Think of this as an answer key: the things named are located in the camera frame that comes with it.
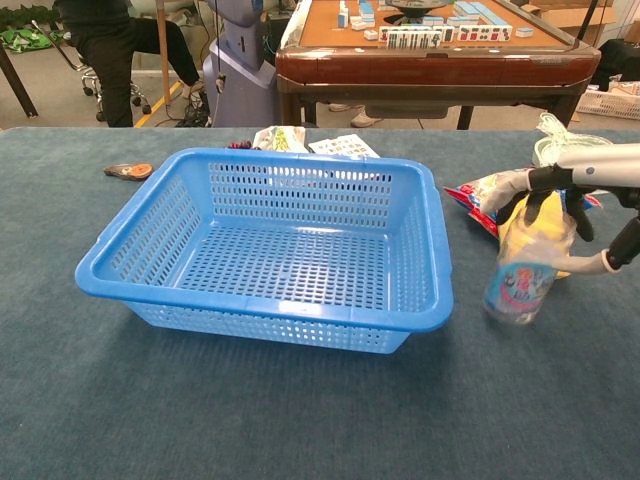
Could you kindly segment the black table leg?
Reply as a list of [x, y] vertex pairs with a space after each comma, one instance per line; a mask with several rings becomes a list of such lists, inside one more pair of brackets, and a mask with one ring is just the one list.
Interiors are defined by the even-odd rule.
[[15, 70], [8, 54], [0, 44], [0, 70], [4, 74], [9, 86], [20, 103], [25, 115], [28, 118], [36, 118], [39, 116], [38, 111], [33, 104], [24, 84], [21, 81], [17, 71]]

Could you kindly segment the yellow sponge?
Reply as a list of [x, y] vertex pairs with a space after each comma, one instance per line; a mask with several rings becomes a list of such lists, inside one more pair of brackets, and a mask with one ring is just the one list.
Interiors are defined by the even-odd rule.
[[549, 266], [557, 257], [570, 253], [575, 222], [565, 214], [561, 196], [552, 193], [547, 197], [530, 225], [525, 223], [526, 201], [518, 201], [507, 222], [498, 227], [497, 278], [508, 278], [525, 263]]

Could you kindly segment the white mesh basket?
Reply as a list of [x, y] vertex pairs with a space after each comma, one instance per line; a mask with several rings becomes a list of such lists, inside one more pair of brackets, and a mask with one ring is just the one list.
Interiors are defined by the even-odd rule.
[[576, 111], [592, 115], [640, 121], [640, 93], [615, 88], [611, 92], [588, 89], [580, 98]]

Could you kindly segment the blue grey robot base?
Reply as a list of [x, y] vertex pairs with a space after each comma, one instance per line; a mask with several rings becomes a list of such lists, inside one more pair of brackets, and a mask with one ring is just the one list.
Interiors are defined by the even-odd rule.
[[203, 63], [212, 125], [268, 127], [280, 120], [276, 69], [264, 57], [263, 0], [206, 0], [215, 39]]

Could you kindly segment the green dustpan with brush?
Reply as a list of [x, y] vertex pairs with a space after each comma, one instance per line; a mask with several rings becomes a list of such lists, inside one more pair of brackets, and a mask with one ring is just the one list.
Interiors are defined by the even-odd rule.
[[556, 116], [549, 112], [540, 114], [537, 129], [544, 137], [533, 147], [532, 164], [535, 167], [553, 165], [562, 154], [569, 151], [612, 144], [610, 140], [601, 136], [569, 132]]

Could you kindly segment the white green plastic bag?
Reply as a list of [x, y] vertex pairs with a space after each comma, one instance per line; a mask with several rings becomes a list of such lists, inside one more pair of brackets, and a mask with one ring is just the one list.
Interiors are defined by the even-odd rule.
[[306, 130], [301, 126], [270, 126], [258, 131], [252, 147], [263, 151], [307, 153]]

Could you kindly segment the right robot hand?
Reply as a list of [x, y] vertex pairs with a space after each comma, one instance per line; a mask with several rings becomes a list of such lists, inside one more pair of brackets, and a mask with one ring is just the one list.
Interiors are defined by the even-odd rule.
[[567, 213], [586, 242], [594, 239], [594, 233], [584, 213], [585, 194], [607, 191], [622, 207], [634, 209], [636, 216], [600, 253], [591, 257], [556, 257], [545, 260], [545, 265], [576, 274], [616, 273], [640, 254], [640, 143], [573, 150], [561, 155], [551, 166], [512, 172], [481, 200], [480, 210], [495, 212], [497, 222], [502, 224], [515, 205], [526, 199], [525, 223], [531, 225], [544, 200], [555, 190], [565, 192]]

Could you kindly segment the blue plastic mesh basket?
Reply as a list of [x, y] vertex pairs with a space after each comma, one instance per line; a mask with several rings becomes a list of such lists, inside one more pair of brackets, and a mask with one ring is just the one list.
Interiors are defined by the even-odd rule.
[[75, 281], [156, 327], [382, 354], [454, 305], [434, 177], [394, 158], [179, 151]]

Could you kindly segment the blue red snack bag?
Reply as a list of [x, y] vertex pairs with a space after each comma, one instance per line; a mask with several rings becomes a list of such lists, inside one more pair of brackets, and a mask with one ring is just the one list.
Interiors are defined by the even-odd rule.
[[[496, 212], [483, 213], [480, 210], [481, 201], [490, 195], [505, 180], [514, 175], [521, 175], [525, 169], [507, 170], [496, 172], [485, 177], [469, 181], [455, 188], [445, 187], [444, 191], [456, 202], [463, 206], [468, 215], [478, 222], [486, 231], [496, 239], [502, 241], [506, 236], [510, 223], [516, 218], [519, 211], [526, 205], [526, 200], [522, 199], [516, 204], [511, 217], [501, 225], [497, 224]], [[556, 190], [547, 197], [541, 207], [535, 226], [543, 229], [550, 229], [552, 226], [562, 225], [562, 216], [566, 212], [565, 191]]]

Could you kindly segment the orange black keychain tool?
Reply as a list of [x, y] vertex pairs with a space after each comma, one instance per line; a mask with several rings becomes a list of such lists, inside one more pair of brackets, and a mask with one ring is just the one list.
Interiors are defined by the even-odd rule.
[[109, 165], [103, 169], [103, 173], [107, 176], [130, 181], [144, 181], [153, 171], [154, 168], [149, 163], [116, 164]]

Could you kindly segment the white printed card pack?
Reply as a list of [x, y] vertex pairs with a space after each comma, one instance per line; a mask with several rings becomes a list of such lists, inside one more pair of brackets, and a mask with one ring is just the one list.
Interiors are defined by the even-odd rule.
[[379, 155], [357, 134], [310, 142], [308, 148], [316, 154], [353, 158], [378, 158]]

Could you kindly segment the person in black trousers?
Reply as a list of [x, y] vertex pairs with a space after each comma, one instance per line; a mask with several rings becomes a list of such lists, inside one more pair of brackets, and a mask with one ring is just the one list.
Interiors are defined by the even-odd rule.
[[133, 54], [160, 53], [157, 22], [132, 17], [128, 0], [54, 0], [54, 7], [74, 47], [99, 78], [107, 125], [131, 128]]

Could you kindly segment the wooden post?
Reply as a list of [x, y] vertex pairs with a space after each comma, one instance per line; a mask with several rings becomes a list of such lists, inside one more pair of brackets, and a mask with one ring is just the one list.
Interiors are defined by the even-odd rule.
[[170, 84], [169, 84], [169, 68], [168, 68], [168, 49], [166, 41], [166, 15], [164, 0], [154, 0], [156, 10], [156, 23], [158, 29], [158, 41], [160, 50], [162, 92], [164, 104], [168, 106], [171, 101]]

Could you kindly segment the office chair with castors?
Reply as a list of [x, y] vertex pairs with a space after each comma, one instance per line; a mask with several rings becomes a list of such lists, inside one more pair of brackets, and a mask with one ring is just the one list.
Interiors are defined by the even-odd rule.
[[[93, 68], [88, 65], [84, 58], [78, 54], [78, 62], [74, 63], [67, 53], [60, 47], [59, 42], [54, 38], [54, 33], [52, 31], [45, 31], [36, 20], [31, 21], [31, 25], [35, 28], [35, 30], [44, 35], [47, 40], [49, 40], [52, 46], [56, 49], [59, 55], [63, 58], [64, 62], [69, 66], [69, 68], [80, 75], [80, 81], [82, 85], [83, 93], [88, 97], [93, 97], [96, 102], [96, 120], [98, 122], [105, 122], [104, 110], [103, 110], [103, 90], [100, 84], [100, 80], [93, 70]], [[143, 94], [141, 89], [134, 82], [130, 82], [129, 88], [129, 100], [130, 103], [141, 109], [143, 115], [150, 115], [152, 113], [151, 105], [147, 100], [146, 96]]]

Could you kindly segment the clear printed plastic cup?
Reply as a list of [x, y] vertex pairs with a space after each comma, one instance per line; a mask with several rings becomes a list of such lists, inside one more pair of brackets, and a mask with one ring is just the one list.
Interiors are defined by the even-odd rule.
[[528, 225], [525, 214], [518, 213], [485, 292], [486, 312], [515, 325], [533, 321], [558, 274], [552, 262], [569, 254], [574, 238], [575, 222], [566, 214], [539, 216]]

